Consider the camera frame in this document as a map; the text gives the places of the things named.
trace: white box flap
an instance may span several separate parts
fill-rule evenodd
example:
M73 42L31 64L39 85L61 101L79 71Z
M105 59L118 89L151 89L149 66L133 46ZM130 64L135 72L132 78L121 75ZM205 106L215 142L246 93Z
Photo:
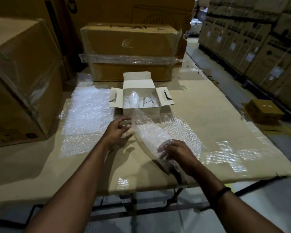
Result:
M151 72L124 73L123 89L129 88L155 88Z
M123 89L111 88L109 107L123 108Z
M165 105L174 105L174 102L171 98L171 95L167 89L167 87L156 88L157 95L159 96L159 102L161 106Z

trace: person's right hand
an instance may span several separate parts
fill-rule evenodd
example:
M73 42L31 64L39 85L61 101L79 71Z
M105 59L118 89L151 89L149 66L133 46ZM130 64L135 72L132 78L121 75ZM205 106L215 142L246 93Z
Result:
M163 148L168 151L168 158L175 160L189 176L193 176L201 165L183 141L172 140L171 145L164 145Z

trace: black wristband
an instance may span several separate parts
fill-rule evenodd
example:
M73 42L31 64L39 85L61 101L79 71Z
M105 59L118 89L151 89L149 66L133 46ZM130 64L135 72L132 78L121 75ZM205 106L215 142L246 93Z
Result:
M210 203L210 208L214 208L217 206L219 199L221 199L221 197L228 191L230 191L231 189L229 187L224 187L222 190L220 190L218 193L216 193L211 200L209 200Z

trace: white label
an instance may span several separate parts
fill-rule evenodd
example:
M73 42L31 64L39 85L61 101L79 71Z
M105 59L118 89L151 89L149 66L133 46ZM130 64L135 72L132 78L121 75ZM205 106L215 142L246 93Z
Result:
M221 42L221 40L222 40L222 37L221 37L221 36L219 36L219 37L217 38L217 42L218 42L218 43L220 43L220 42Z
M236 43L232 43L230 49L235 50L235 47L236 47Z
M252 62L254 57L255 57L255 54L248 53L248 55L246 56L246 61Z
M280 68L279 66L276 66L272 69L271 75L275 78L279 78L279 76L283 73L284 69Z

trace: cardboard table covering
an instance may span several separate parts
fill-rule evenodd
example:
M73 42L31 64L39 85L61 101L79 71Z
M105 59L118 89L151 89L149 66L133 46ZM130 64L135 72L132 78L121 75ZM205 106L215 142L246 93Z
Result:
M122 88L123 83L95 83ZM185 55L182 68L173 70L166 86L174 105L170 106L186 122L204 145L197 157L224 183L291 176L291 162L256 126L242 119L225 95L210 82ZM65 101L69 110L70 99ZM63 156L65 118L47 141L0 148L0 205L43 203L75 172L89 151ZM167 175L137 136L129 130L108 154L97 188L98 196L179 187ZM195 187L186 176L185 187Z

